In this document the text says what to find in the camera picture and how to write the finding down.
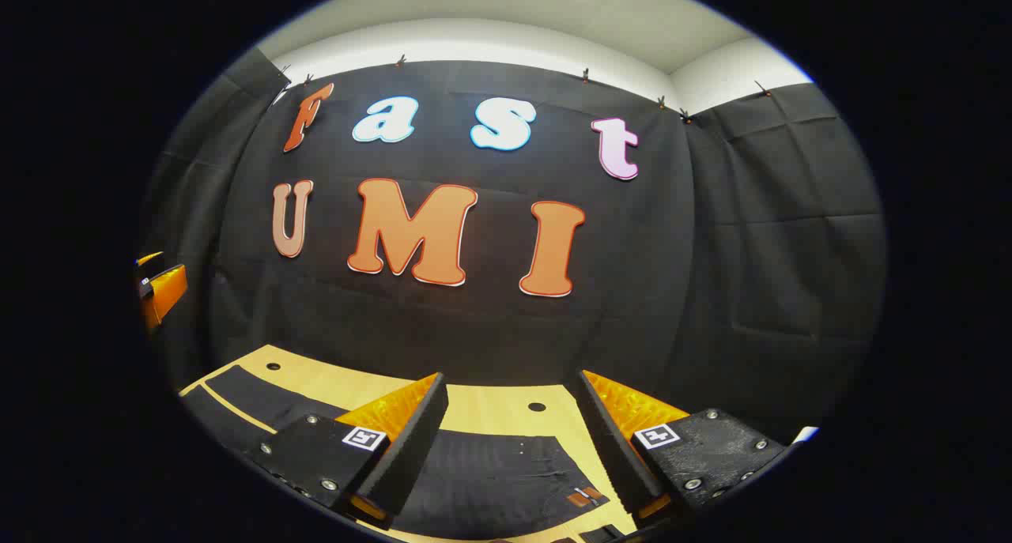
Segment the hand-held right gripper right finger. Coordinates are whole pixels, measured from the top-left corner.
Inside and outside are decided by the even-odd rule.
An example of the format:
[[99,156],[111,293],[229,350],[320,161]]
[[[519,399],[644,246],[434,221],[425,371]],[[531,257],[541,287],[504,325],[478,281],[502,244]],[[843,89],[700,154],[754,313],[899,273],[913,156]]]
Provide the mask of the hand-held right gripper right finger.
[[687,413],[592,371],[576,374],[575,402],[638,526],[694,520],[787,456],[784,443],[727,411]]

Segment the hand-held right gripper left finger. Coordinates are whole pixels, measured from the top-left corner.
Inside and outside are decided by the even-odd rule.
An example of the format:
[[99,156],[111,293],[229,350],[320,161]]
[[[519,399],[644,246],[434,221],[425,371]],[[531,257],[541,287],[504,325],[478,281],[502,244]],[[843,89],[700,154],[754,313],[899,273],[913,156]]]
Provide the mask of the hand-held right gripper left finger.
[[447,408],[438,371],[336,418],[299,414],[244,456],[318,506],[388,528],[418,481]]

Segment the dark grey jeans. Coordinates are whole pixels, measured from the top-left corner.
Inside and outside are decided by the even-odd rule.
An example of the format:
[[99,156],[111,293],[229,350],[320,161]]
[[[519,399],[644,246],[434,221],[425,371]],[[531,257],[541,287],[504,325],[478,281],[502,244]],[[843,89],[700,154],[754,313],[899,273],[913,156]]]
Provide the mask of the dark grey jeans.
[[[336,418],[350,411],[239,365],[193,384],[180,399],[225,449],[264,476],[270,475],[254,466],[244,449],[299,414]],[[621,511],[607,490],[598,488],[554,436],[478,434],[441,426],[414,489],[388,528],[343,517],[411,543],[599,541],[617,535],[621,524]]]

